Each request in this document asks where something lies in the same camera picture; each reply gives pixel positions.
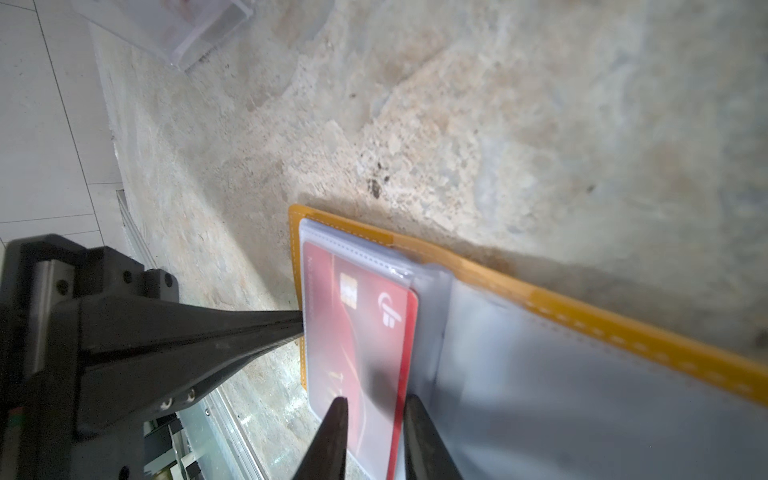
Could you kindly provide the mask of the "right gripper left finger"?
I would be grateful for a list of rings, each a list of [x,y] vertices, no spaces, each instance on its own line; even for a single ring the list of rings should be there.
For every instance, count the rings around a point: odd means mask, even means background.
[[[336,397],[297,468],[294,480],[345,479],[348,420],[348,400]]]

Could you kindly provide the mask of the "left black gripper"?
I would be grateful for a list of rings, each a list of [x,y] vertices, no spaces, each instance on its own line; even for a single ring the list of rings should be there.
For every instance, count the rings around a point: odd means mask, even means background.
[[[1,268],[1,474],[139,479],[143,427],[303,333],[299,310],[176,303],[176,278],[109,247],[13,241]]]

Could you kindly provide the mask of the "red VIP card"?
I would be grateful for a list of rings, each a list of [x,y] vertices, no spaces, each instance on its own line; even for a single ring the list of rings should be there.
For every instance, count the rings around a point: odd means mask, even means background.
[[[418,297],[407,286],[335,253],[302,245],[309,404],[348,401],[347,449],[371,479],[392,479]]]

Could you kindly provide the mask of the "yellow leather card holder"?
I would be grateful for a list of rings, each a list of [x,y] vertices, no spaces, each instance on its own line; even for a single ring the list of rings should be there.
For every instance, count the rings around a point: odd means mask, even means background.
[[[464,479],[763,479],[767,370],[429,242],[303,205],[328,246],[418,297],[404,407],[423,402]]]

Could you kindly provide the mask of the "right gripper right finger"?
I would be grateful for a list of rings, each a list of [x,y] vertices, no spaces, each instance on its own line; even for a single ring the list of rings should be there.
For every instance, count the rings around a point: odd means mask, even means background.
[[[407,480],[462,479],[423,402],[415,394],[406,397],[403,430]]]

